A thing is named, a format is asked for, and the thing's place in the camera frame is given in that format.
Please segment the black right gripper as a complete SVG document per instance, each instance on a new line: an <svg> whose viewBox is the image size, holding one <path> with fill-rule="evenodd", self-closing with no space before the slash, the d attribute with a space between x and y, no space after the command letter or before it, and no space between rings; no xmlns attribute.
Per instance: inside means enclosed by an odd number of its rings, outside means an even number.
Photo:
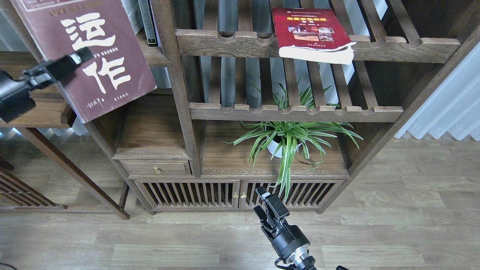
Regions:
<svg viewBox="0 0 480 270"><path fill-rule="evenodd" d="M261 206L253 210L278 255L274 265L283 270L315 270L315 259L309 255L310 241L298 226L287 223L286 217L290 213L283 202L263 186L257 187L255 192L266 207L266 211Z"/></svg>

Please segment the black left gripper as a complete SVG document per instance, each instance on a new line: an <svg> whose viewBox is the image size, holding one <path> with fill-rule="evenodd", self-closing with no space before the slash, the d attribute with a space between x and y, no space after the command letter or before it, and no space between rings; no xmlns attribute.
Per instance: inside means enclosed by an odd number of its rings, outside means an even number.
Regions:
<svg viewBox="0 0 480 270"><path fill-rule="evenodd" d="M30 97L35 89L44 89L72 74L78 66L94 58L89 47L83 47L58 60L48 60L23 72L23 77L13 79L1 70L0 79L0 116L5 122L11 122L36 106Z"/></svg>

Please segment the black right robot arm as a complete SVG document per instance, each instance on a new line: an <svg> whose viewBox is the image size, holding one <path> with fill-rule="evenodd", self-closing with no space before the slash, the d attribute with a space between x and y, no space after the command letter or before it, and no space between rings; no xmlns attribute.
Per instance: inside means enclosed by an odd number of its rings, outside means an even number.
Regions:
<svg viewBox="0 0 480 270"><path fill-rule="evenodd" d="M259 217L261 229L278 255L274 262L283 270L315 270L315 259L309 255L310 241L296 225L289 225L290 214L277 194L269 193L262 186L256 193L264 202L266 211L258 205L254 211Z"/></svg>

